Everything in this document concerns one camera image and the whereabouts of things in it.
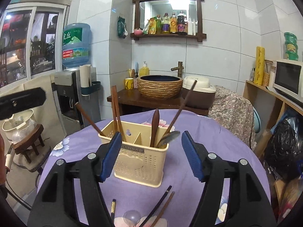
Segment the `left hand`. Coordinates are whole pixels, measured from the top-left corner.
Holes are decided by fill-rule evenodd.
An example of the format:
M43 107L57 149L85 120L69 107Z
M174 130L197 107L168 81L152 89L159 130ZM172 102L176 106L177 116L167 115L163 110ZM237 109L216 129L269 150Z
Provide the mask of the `left hand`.
M6 156L5 156L5 143L0 135L0 185L4 184L6 181L7 169L5 166Z

